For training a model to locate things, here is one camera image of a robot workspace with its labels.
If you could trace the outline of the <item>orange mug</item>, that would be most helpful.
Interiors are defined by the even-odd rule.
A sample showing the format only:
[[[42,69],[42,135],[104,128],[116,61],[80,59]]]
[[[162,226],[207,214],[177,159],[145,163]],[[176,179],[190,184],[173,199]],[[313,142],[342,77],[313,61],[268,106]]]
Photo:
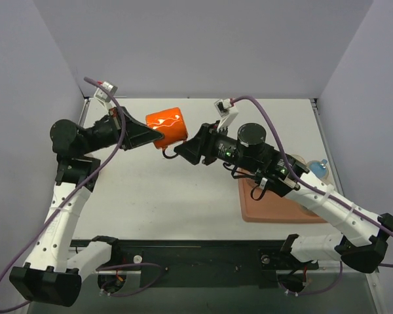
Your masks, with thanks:
[[[166,154],[166,149],[177,142],[182,141],[184,143],[188,138],[187,128],[180,108],[173,107],[148,114],[145,117],[145,121],[152,130],[163,134],[162,139],[154,142],[155,148],[161,149],[162,155],[168,160],[176,158],[178,156],[177,153],[169,156]]]

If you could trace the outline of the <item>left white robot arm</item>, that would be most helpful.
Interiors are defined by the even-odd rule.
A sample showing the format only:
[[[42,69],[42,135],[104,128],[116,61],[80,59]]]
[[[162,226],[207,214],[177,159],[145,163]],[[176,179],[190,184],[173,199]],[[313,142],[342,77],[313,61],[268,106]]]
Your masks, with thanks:
[[[58,170],[45,229],[22,267],[13,267],[9,279],[28,301],[69,307],[77,300],[83,281],[99,267],[112,270],[124,262],[119,240],[98,235],[73,257],[69,248],[81,211],[91,196],[101,160],[90,153],[115,146],[130,150],[152,143],[161,132],[115,108],[90,128],[66,119],[50,129]]]

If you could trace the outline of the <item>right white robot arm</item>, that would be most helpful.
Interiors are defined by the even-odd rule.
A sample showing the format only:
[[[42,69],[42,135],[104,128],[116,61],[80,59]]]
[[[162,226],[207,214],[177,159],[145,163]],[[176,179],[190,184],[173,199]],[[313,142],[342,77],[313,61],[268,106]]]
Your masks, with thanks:
[[[292,234],[280,252],[281,263],[293,268],[299,263],[326,260],[339,261],[348,267],[372,273],[386,254],[393,216],[370,213],[347,200],[330,184],[322,182],[304,164],[281,154],[266,144],[266,130],[256,123],[239,127],[237,138],[218,131],[216,124],[204,123],[197,134],[176,146],[174,152],[193,165],[210,165],[221,160],[245,171],[261,194],[273,192],[292,200],[337,229],[336,234],[301,236]]]

